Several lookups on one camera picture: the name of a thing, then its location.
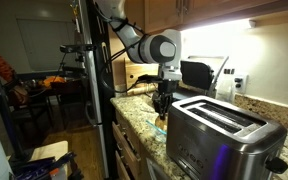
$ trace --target wooden floor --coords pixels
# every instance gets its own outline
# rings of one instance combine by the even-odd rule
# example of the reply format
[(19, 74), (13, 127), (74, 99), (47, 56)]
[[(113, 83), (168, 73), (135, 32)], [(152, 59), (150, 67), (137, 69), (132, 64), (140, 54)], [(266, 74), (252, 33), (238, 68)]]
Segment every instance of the wooden floor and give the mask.
[[(73, 111), (71, 115), (74, 117), (78, 116), (79, 113), (78, 111)], [(98, 147), (98, 130), (92, 128), (84, 118), (71, 118), (66, 130), (64, 130), (62, 119), (56, 106), (53, 106), (53, 122), (54, 128), (46, 131), (46, 136), (40, 145), (48, 145), (63, 140), (67, 141), (68, 150), (73, 151), (77, 155), (75, 161), (81, 169), (85, 177), (84, 179), (102, 180), (102, 161), (100, 147)]]

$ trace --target electrical outlet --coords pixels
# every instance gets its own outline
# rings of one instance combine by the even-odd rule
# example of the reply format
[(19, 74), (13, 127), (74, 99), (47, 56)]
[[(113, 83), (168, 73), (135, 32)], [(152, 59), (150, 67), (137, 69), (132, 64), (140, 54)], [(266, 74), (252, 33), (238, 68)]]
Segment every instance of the electrical outlet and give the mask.
[(239, 94), (245, 94), (246, 91), (246, 83), (248, 80), (248, 75), (247, 74), (236, 74), (234, 75), (234, 90), (235, 93)]

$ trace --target granite countertop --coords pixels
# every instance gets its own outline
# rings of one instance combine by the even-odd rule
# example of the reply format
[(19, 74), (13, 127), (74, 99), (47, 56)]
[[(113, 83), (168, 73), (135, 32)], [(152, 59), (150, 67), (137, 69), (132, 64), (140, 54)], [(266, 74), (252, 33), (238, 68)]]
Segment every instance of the granite countertop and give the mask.
[(190, 179), (166, 154), (166, 137), (156, 136), (154, 129), (146, 121), (155, 123), (158, 114), (147, 95), (112, 98), (116, 110), (126, 119), (141, 143), (164, 172), (174, 180)]
[[(171, 179), (190, 179), (166, 154), (166, 137), (161, 134), (157, 136), (156, 131), (146, 122), (148, 120), (154, 124), (158, 117), (150, 97), (147, 95), (127, 96), (112, 98), (111, 102), (123, 118), (130, 123), (146, 150)], [(280, 158), (288, 164), (288, 135)], [(274, 175), (273, 179), (288, 180), (288, 169), (283, 174)]]

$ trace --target stainless steel toaster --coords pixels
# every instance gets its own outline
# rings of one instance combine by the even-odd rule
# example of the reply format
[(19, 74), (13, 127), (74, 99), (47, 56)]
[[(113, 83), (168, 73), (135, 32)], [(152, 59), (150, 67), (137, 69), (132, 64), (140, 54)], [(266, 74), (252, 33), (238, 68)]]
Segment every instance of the stainless steel toaster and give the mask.
[(166, 151), (192, 179), (262, 180), (283, 173), (287, 130), (279, 123), (206, 96), (174, 102)]

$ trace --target orange object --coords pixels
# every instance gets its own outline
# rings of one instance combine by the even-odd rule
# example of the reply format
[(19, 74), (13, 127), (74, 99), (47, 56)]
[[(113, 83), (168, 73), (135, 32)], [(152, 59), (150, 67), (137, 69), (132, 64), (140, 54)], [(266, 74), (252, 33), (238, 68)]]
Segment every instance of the orange object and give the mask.
[(49, 173), (50, 173), (51, 176), (54, 176), (54, 175), (56, 175), (59, 171), (60, 171), (60, 170), (59, 170), (58, 168), (55, 168), (55, 169), (53, 169), (52, 171), (50, 171)]
[(15, 72), (14, 69), (0, 55), (0, 76), (6, 82), (10, 82), (13, 79), (14, 72)]
[(55, 77), (55, 76), (51, 76), (47, 79), (44, 80), (44, 86), (46, 88), (50, 88), (51, 87), (51, 82), (65, 82), (65, 79), (62, 77)]

